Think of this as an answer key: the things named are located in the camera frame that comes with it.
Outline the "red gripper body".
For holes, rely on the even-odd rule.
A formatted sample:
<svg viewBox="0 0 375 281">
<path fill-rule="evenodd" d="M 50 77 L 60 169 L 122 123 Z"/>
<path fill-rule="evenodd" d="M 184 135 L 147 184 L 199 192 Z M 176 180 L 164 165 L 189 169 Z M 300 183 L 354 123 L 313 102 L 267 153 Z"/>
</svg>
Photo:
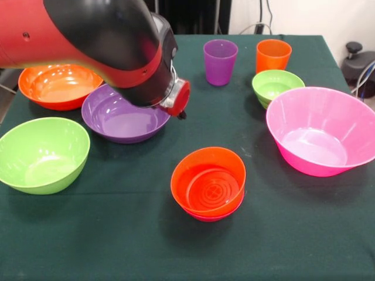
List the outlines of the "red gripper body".
<svg viewBox="0 0 375 281">
<path fill-rule="evenodd" d="M 166 99 L 166 112 L 170 116 L 177 117 L 185 110 L 190 97 L 190 82 L 177 79 L 174 83 L 171 93 Z"/>
</svg>

